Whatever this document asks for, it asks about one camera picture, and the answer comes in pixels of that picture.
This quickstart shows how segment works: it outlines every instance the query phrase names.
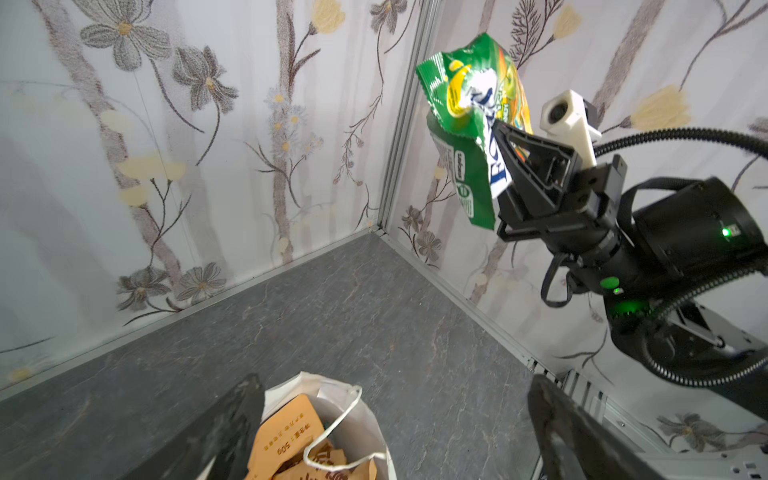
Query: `black strap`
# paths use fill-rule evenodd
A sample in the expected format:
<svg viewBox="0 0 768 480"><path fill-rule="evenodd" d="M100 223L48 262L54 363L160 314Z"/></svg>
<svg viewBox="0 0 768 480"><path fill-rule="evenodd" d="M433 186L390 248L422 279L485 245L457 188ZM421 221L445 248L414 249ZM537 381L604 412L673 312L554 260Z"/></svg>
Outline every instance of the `black strap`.
<svg viewBox="0 0 768 480"><path fill-rule="evenodd" d="M546 303L546 305L550 308L562 308L566 305L568 305L568 302L571 301L571 297L573 296L573 292L571 292L571 284L566 282L565 288L567 291L567 297L565 300L561 302L552 302L550 300L547 300L547 295L549 294L549 287L552 285L552 280L554 279L554 275L558 272L558 268L560 268L560 265L563 264L565 259L567 259L569 255L567 253L556 253L554 257L552 257L552 261L549 264L549 268L547 268L547 273L544 275L544 281L541 282L541 300Z"/></svg>
<svg viewBox="0 0 768 480"><path fill-rule="evenodd" d="M623 195L619 202L619 211L616 213L616 223L627 234L632 231L632 203L634 195L638 190L683 190L689 185L697 184L701 180L691 180L689 178L656 177L646 180L630 188Z"/></svg>

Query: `flower center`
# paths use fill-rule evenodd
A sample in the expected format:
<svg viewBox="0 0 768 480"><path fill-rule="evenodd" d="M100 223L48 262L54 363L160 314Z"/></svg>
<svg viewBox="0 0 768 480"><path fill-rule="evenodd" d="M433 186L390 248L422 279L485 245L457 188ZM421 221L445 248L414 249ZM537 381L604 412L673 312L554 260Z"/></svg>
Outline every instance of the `flower center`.
<svg viewBox="0 0 768 480"><path fill-rule="evenodd" d="M133 25L130 23L120 22L118 23L118 32L120 35L128 35L131 33L131 30L133 29Z"/></svg>

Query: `green plastic wrapper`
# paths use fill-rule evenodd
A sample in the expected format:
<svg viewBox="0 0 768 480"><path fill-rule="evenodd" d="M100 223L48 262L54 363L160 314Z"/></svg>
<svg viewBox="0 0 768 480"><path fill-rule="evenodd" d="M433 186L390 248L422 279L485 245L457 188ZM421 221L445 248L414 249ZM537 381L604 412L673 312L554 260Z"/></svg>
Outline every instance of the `green plastic wrapper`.
<svg viewBox="0 0 768 480"><path fill-rule="evenodd" d="M484 33L464 48L428 58L416 74L432 106L427 127L464 211L473 225L494 230L493 200L512 178L491 126L500 118L533 134L515 63Z"/></svg>

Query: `robotic arm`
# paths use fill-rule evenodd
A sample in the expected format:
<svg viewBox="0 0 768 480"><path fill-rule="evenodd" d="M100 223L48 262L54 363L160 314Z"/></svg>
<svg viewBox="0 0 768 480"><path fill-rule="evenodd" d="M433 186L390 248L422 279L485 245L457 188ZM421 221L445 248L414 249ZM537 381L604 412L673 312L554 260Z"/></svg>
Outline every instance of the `robotic arm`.
<svg viewBox="0 0 768 480"><path fill-rule="evenodd" d="M541 239L552 262L541 287L550 307L573 294L603 296L611 340L654 375L708 388L768 419L768 346L695 302L701 293L755 272L768 275L768 246L746 208L715 177L651 178L622 194L621 148L661 140L713 141L768 159L768 143L734 132L681 128L646 132L593 149L596 110L573 91L542 111L544 139L493 125L513 184L498 197L504 241ZM632 211L638 190L671 190ZM548 291L568 268L565 300Z"/></svg>

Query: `candy package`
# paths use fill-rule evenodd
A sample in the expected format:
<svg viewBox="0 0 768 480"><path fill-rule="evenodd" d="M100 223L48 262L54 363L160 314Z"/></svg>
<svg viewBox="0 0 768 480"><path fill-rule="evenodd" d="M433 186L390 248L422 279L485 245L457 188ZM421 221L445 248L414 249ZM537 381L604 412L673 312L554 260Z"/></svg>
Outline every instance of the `candy package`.
<svg viewBox="0 0 768 480"><path fill-rule="evenodd" d="M484 33L464 48L428 58L416 74L432 106L427 126L459 201L473 225L493 230L493 199L512 179L491 126L499 118L533 133L515 64Z"/></svg>

